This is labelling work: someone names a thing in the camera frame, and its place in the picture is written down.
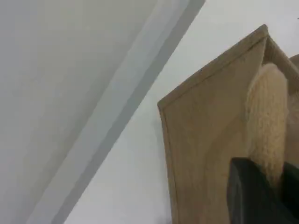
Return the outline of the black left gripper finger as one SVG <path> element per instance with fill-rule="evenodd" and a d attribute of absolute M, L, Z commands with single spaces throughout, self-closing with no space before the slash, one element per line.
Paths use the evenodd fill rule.
<path fill-rule="evenodd" d="M 290 211 L 299 211 L 299 169 L 285 162 L 282 199 Z"/>
<path fill-rule="evenodd" d="M 299 211 L 290 211 L 257 165 L 247 158 L 230 161 L 227 205 L 232 224 L 297 224 Z"/>

